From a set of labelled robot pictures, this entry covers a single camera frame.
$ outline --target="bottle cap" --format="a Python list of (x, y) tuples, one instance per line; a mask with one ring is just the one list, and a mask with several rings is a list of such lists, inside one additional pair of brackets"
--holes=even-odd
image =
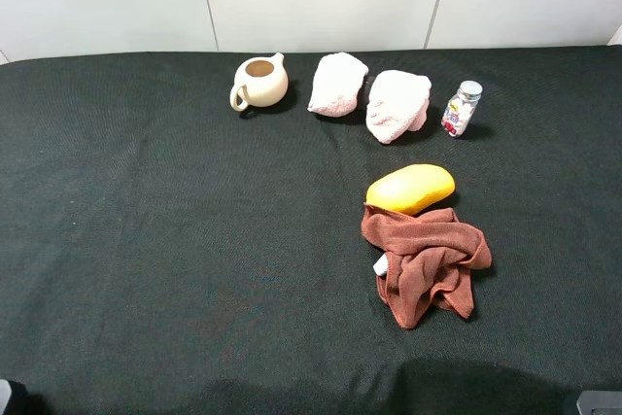
[(462, 82), (460, 83), (460, 91), (468, 97), (478, 97), (482, 94), (482, 85), (478, 82)]

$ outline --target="teapot opening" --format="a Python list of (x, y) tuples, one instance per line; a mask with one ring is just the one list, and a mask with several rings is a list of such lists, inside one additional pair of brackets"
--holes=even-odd
[(256, 60), (246, 66), (246, 73), (251, 77), (267, 77), (274, 71), (274, 65), (267, 60)]

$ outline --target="crumpled cloth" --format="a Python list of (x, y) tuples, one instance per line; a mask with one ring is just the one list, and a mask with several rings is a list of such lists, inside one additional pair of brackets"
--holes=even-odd
[(369, 69), (356, 57), (332, 53), (320, 59), (313, 77), (309, 112), (343, 117), (357, 108), (357, 95)]
[(431, 305), (468, 318), (470, 270), (492, 264), (481, 230), (459, 222), (451, 208), (413, 218), (365, 204), (362, 231), (385, 251), (389, 268), (376, 277), (378, 294), (402, 328), (413, 329)]
[(380, 73), (369, 92), (367, 128), (385, 145), (406, 130), (419, 130), (426, 122), (431, 88), (428, 77), (399, 70)]

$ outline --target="white tag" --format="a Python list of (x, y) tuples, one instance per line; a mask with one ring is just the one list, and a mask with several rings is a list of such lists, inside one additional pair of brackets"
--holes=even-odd
[(376, 271), (377, 276), (385, 276), (387, 275), (387, 269), (389, 269), (389, 260), (387, 259), (387, 255), (383, 255), (373, 265), (373, 270)]

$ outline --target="teapot handle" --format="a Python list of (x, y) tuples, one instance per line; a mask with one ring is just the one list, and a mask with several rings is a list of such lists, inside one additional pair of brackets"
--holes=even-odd
[(237, 103), (237, 93), (244, 86), (246, 86), (246, 84), (236, 83), (235, 85), (233, 85), (233, 88), (231, 89), (231, 95), (229, 96), (229, 102), (231, 103), (231, 107), (237, 112), (242, 112), (247, 107), (249, 107), (249, 103), (246, 102), (244, 99), (242, 99), (242, 102), (239, 105)]

